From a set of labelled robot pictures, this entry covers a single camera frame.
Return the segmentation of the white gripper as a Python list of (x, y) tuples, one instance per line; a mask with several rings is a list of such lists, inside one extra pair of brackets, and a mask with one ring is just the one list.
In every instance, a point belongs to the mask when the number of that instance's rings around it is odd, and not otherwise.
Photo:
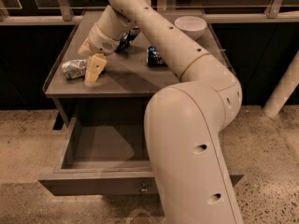
[(78, 55), (91, 56), (87, 61), (84, 84), (93, 86), (100, 74), (104, 71), (107, 58), (103, 54), (111, 54), (115, 51), (119, 42), (105, 35), (95, 23), (78, 49)]

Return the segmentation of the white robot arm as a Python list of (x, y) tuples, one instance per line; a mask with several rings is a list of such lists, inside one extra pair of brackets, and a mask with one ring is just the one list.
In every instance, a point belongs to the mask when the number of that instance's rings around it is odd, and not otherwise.
[(150, 0), (108, 0), (81, 53), (112, 53), (138, 27), (178, 83), (156, 92), (144, 117), (152, 171), (168, 224), (244, 224), (219, 133), (237, 116), (242, 90), (217, 58), (152, 9)]

